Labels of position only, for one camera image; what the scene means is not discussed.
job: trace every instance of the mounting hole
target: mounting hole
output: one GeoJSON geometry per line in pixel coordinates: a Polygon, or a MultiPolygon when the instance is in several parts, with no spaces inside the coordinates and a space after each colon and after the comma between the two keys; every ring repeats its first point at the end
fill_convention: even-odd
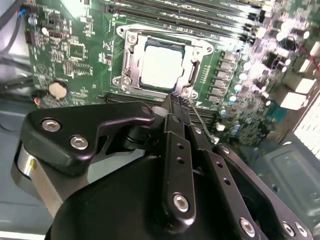
{"type": "Polygon", "coordinates": [[[224,178],[223,181],[225,182],[225,184],[231,185],[231,182],[228,179],[224,178]]]}
{"type": "Polygon", "coordinates": [[[277,185],[272,184],[271,188],[274,193],[279,192],[279,187],[277,187],[277,185]]]}
{"type": "Polygon", "coordinates": [[[222,164],[220,162],[216,162],[216,164],[218,165],[219,168],[223,168],[224,166],[222,166],[222,164]]]}
{"type": "Polygon", "coordinates": [[[186,162],[185,162],[185,160],[183,160],[181,157],[177,157],[176,158],[176,160],[178,161],[178,163],[180,163],[180,164],[185,164],[186,162]]]}
{"type": "Polygon", "coordinates": [[[176,123],[180,123],[180,119],[179,119],[176,115],[172,115],[172,119],[173,119],[176,123]]]}
{"type": "Polygon", "coordinates": [[[143,106],[143,107],[141,108],[141,110],[142,110],[142,112],[144,112],[145,114],[148,114],[148,115],[150,115],[150,114],[151,114],[150,109],[149,109],[149,108],[147,108],[147,107],[145,107],[145,106],[143,106]]]}
{"type": "Polygon", "coordinates": [[[178,143],[177,146],[178,146],[178,148],[180,148],[181,150],[185,148],[185,147],[184,147],[182,144],[180,144],[180,143],[178,143]]]}

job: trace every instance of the motherboard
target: motherboard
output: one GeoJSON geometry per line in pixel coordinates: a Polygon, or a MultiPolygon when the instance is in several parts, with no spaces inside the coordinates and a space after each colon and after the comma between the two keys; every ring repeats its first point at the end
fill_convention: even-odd
{"type": "Polygon", "coordinates": [[[319,78],[317,0],[24,0],[41,108],[186,99],[218,141],[254,146],[319,78]]]}

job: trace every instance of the cable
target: cable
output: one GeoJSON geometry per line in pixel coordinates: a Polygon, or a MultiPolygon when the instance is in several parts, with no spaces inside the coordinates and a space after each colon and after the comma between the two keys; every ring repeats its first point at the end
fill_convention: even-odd
{"type": "Polygon", "coordinates": [[[29,73],[32,72],[32,67],[30,65],[6,57],[0,58],[0,65],[15,67],[29,73]]]}
{"type": "Polygon", "coordinates": [[[191,105],[191,108],[193,109],[193,111],[195,112],[196,116],[198,117],[198,119],[201,122],[201,125],[203,126],[203,130],[204,133],[207,135],[207,137],[214,143],[216,141],[215,136],[213,134],[211,134],[205,124],[205,122],[203,121],[203,119],[201,118],[200,114],[198,113],[198,111],[196,110],[196,108],[194,106],[191,105]]]}
{"type": "Polygon", "coordinates": [[[306,54],[308,55],[309,60],[310,60],[313,64],[315,64],[318,72],[320,72],[320,64],[318,64],[318,63],[316,62],[314,56],[312,56],[303,46],[298,45],[298,48],[299,48],[302,52],[304,52],[304,53],[306,53],[306,54]]]}
{"type": "Polygon", "coordinates": [[[19,32],[19,29],[20,29],[21,22],[22,22],[22,18],[18,17],[16,19],[15,27],[14,27],[12,36],[11,36],[11,38],[9,40],[9,43],[7,44],[7,46],[4,49],[2,49],[0,51],[0,59],[2,59],[5,55],[7,55],[9,53],[10,49],[12,48],[12,46],[14,45],[14,42],[15,42],[17,36],[18,36],[18,32],[19,32]]]}
{"type": "Polygon", "coordinates": [[[24,0],[15,0],[15,2],[0,16],[0,31],[9,22],[9,20],[19,11],[20,7],[24,3],[24,0]]]}

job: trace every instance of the red wire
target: red wire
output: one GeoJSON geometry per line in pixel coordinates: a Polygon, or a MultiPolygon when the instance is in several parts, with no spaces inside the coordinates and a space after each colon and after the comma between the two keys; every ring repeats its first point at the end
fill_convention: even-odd
{"type": "Polygon", "coordinates": [[[314,58],[312,55],[310,55],[310,53],[308,53],[308,51],[307,51],[303,46],[299,45],[299,49],[300,49],[302,52],[308,54],[309,60],[316,65],[318,72],[320,72],[320,65],[316,63],[315,58],[314,58]]]}
{"type": "Polygon", "coordinates": [[[39,98],[37,98],[37,97],[36,97],[33,101],[34,101],[34,103],[35,103],[37,106],[39,106],[39,105],[40,105],[39,98]]]}

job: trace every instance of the cpu socket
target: cpu socket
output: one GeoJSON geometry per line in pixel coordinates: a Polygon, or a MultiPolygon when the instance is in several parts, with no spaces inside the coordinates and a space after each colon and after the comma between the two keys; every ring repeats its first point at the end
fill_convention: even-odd
{"type": "Polygon", "coordinates": [[[189,98],[203,57],[214,46],[203,39],[142,24],[119,26],[125,39],[121,76],[112,80],[123,91],[163,98],[177,92],[189,98]]]}

